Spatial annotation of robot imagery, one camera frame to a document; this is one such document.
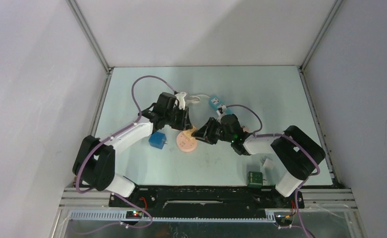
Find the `pink round power socket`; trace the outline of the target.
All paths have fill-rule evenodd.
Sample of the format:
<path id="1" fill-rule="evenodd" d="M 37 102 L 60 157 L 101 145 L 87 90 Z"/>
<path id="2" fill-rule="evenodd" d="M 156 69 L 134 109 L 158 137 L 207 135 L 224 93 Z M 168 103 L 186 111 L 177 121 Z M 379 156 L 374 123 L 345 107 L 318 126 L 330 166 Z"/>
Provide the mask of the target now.
<path id="1" fill-rule="evenodd" d="M 192 152 L 197 148 L 198 142 L 192 137 L 192 133 L 182 131 L 177 135 L 176 145 L 182 152 Z"/>

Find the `yellow cube plug adapter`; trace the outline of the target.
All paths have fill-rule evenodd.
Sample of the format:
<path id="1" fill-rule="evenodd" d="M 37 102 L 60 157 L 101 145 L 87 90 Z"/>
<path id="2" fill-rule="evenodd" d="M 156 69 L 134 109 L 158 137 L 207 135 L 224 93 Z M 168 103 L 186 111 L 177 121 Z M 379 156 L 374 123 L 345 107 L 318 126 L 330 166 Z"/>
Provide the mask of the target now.
<path id="1" fill-rule="evenodd" d="M 193 127 L 192 129 L 184 130 L 183 134 L 186 136 L 188 139 L 193 139 L 193 133 L 197 131 L 196 127 Z"/>

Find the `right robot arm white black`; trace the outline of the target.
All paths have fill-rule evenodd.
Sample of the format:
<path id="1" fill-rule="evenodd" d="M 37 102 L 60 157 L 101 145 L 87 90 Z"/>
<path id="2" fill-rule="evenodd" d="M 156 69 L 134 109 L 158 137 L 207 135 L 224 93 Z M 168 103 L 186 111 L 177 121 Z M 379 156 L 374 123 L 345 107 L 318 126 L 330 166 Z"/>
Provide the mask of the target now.
<path id="1" fill-rule="evenodd" d="M 192 137 L 211 145 L 218 141 L 229 142 L 238 155 L 275 154 L 286 169 L 271 195 L 277 207 L 289 204 L 291 194 L 310 176 L 320 173 L 319 164 L 326 157 L 322 147 L 295 125 L 283 133 L 253 134 L 244 131 L 234 114 L 221 119 L 210 118 L 192 133 Z"/>

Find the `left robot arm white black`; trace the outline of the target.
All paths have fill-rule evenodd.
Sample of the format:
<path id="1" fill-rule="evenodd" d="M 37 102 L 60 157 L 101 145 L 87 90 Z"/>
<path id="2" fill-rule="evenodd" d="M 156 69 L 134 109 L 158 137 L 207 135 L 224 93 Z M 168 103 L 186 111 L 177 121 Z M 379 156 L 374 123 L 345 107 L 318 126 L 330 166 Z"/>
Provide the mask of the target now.
<path id="1" fill-rule="evenodd" d="M 155 103 L 138 112 L 134 122 L 118 132 L 103 140 L 92 135 L 85 137 L 72 167 L 77 181 L 84 181 L 97 191 L 121 195 L 127 206 L 137 205 L 140 200 L 137 184 L 115 171 L 116 156 L 165 126 L 179 131 L 192 129 L 186 95 L 163 92 Z"/>

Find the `blue cube plug adapter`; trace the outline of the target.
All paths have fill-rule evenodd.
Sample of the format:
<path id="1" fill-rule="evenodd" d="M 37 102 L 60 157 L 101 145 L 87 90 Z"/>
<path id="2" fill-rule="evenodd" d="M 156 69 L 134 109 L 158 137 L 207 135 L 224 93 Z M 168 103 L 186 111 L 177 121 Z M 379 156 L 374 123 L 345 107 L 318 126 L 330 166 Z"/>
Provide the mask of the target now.
<path id="1" fill-rule="evenodd" d="M 158 131 L 151 134 L 148 140 L 149 145 L 157 149 L 163 149 L 164 145 L 166 144 L 166 141 L 167 141 L 166 135 Z"/>

